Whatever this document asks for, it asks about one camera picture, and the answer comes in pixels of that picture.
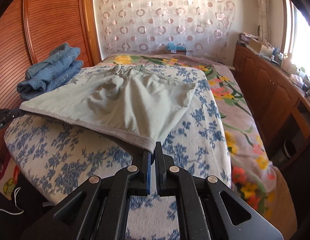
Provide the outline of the light green shorts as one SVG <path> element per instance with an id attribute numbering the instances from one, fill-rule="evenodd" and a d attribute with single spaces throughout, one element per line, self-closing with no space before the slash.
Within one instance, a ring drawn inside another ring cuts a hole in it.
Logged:
<path id="1" fill-rule="evenodd" d="M 82 74 L 69 84 L 21 104 L 28 113 L 49 116 L 101 133 L 130 155 L 153 152 L 190 106 L 195 83 L 160 75 L 144 66 L 116 66 Z"/>

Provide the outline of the blue floral white blanket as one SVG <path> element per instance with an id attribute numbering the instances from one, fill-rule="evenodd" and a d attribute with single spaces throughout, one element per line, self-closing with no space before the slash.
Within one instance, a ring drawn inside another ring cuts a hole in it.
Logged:
<path id="1" fill-rule="evenodd" d="M 162 142 L 164 154 L 194 176 L 214 175 L 230 185 L 230 155 L 204 68 L 151 64 L 147 69 L 196 85 L 189 109 Z M 31 115 L 15 119 L 4 140 L 25 178 L 53 203 L 90 176 L 112 176 L 132 161 L 96 132 Z M 132 197 L 126 238 L 179 239 L 175 198 L 158 196 L 155 185 L 148 196 Z"/>

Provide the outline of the folded blue denim jeans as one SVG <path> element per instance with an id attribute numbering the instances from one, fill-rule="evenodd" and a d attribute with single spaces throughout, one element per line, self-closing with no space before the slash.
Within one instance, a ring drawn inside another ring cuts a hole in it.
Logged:
<path id="1" fill-rule="evenodd" d="M 80 52 L 80 48 L 64 43 L 52 50 L 47 59 L 29 67 L 25 80 L 17 85 L 21 99 L 33 99 L 69 82 L 83 67 L 83 61 L 77 59 Z"/>

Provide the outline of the colourful floral pink bedspread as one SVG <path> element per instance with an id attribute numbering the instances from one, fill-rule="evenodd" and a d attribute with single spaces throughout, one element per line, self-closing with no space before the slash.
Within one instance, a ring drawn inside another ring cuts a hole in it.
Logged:
<path id="1" fill-rule="evenodd" d="M 269 222 L 280 213 L 281 174 L 269 161 L 255 121 L 229 68 L 184 55 L 112 55 L 108 63 L 142 64 L 197 85 L 194 100 L 162 149 L 198 177 L 217 174 Z"/>

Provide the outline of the cardboard box with teal cloth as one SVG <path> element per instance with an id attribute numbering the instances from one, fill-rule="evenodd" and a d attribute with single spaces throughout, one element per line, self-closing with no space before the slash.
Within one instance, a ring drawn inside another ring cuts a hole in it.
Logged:
<path id="1" fill-rule="evenodd" d="M 186 55 L 186 46 L 184 44 L 174 44 L 173 42 L 169 42 L 165 47 L 166 54 L 178 54 L 178 55 Z"/>

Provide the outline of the brown slatted wooden wardrobe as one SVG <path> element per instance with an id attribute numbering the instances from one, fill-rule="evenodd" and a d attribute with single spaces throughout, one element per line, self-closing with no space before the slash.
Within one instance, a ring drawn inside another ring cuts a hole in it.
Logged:
<path id="1" fill-rule="evenodd" d="M 79 47 L 84 67 L 101 61 L 93 0 L 13 0 L 0 18 L 0 109 L 20 104 L 17 83 L 58 45 Z"/>

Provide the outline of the brown wooden sideboard cabinet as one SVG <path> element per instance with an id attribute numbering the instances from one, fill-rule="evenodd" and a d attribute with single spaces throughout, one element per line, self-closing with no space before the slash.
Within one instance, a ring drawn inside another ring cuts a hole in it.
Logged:
<path id="1" fill-rule="evenodd" d="M 310 143 L 310 102 L 288 75 L 274 64 L 236 44 L 235 79 L 252 112 L 266 152 L 272 157 L 285 140 L 294 143 L 295 161 Z"/>

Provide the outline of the white curtain with circles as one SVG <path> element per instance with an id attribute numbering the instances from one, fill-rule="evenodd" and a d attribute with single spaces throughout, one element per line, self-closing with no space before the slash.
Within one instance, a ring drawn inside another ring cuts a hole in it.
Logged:
<path id="1" fill-rule="evenodd" d="M 162 54 L 169 42 L 189 56 L 226 59 L 234 0 L 93 0 L 102 57 Z"/>

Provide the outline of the cardboard box on sideboard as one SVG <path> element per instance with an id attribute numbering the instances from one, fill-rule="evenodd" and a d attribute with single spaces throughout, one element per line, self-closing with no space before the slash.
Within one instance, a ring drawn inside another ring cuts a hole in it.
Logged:
<path id="1" fill-rule="evenodd" d="M 250 48 L 254 49 L 258 54 L 262 54 L 268 57 L 271 57 L 273 50 L 271 47 L 267 47 L 261 44 L 259 41 L 251 38 L 249 41 Z"/>

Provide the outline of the bright window with wooden frame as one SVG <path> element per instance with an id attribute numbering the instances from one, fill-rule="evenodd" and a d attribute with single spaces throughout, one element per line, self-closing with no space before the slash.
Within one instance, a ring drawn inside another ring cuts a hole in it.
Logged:
<path id="1" fill-rule="evenodd" d="M 291 63 L 310 77 L 310 26 L 291 0 L 283 0 L 283 5 L 284 53 L 290 54 Z"/>

